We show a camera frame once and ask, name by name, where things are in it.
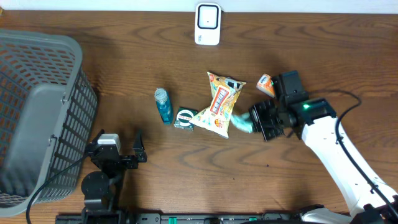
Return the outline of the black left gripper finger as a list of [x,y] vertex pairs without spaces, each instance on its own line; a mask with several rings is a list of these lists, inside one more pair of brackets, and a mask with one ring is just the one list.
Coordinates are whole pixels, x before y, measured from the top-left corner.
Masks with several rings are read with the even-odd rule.
[[135,152],[135,157],[137,158],[138,162],[147,162],[147,154],[144,148],[144,143],[142,141],[142,131],[139,130],[136,134],[133,150]]
[[102,134],[104,134],[104,129],[101,129],[101,130],[99,131],[99,133],[94,137],[93,143],[97,143],[97,142],[98,142],[98,139],[101,137]]

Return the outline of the light teal wipes packet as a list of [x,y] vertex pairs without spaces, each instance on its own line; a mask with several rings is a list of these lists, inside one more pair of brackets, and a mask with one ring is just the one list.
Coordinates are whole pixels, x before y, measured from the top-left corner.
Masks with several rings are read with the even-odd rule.
[[230,121],[238,130],[249,134],[253,132],[253,122],[250,119],[249,112],[241,115],[232,114]]

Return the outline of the yellow snack bag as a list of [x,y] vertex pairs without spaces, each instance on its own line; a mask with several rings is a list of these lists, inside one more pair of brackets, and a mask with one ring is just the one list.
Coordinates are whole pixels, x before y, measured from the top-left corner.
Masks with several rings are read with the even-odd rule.
[[234,105],[246,82],[207,72],[212,101],[209,107],[198,112],[190,123],[205,128],[228,139],[228,128]]

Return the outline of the small dark green box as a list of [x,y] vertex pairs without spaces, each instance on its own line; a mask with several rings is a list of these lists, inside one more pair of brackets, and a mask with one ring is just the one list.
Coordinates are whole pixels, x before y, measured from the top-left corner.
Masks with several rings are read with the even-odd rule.
[[197,110],[191,110],[188,108],[180,107],[177,111],[175,117],[174,127],[179,129],[184,129],[188,131],[193,131],[195,125],[190,122],[190,120],[198,113]]

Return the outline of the teal liquid bottle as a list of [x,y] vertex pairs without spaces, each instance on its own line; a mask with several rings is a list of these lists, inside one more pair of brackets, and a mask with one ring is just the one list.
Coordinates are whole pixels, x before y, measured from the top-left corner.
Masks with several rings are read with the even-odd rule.
[[169,94],[164,88],[157,88],[154,93],[154,98],[163,123],[171,124],[174,114]]

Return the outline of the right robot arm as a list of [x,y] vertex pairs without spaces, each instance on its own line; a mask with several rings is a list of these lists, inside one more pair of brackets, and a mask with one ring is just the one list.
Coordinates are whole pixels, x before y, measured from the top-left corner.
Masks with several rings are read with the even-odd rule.
[[270,99],[249,109],[253,131],[270,141],[291,129],[319,158],[349,209],[342,215],[314,205],[291,214],[290,222],[397,223],[397,192],[366,162],[326,99],[311,98],[297,71],[263,74],[256,86]]

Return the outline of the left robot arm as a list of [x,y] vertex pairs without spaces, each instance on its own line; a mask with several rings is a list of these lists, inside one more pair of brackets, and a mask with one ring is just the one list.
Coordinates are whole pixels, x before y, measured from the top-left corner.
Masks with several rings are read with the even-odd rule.
[[85,207],[82,210],[82,223],[134,223],[134,216],[119,208],[119,198],[123,189],[127,170],[137,169],[147,161],[138,131],[132,146],[131,155],[121,155],[121,142],[117,134],[106,134],[101,130],[85,148],[85,155],[99,169],[86,175],[81,183]]

